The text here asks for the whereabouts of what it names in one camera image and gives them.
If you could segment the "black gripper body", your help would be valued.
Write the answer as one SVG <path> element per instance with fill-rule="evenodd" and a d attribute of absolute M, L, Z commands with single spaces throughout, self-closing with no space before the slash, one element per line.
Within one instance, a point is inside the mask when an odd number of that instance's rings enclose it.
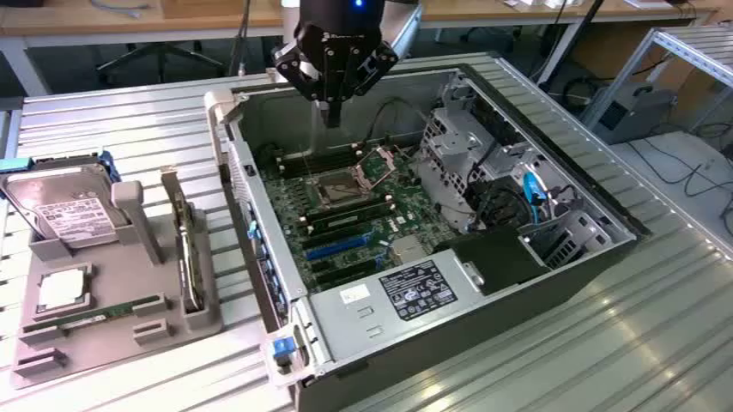
<path fill-rule="evenodd" d="M 302 1 L 294 30 L 295 56 L 317 75 L 294 85 L 309 100 L 338 102 L 362 95 L 383 76 L 381 1 Z"/>

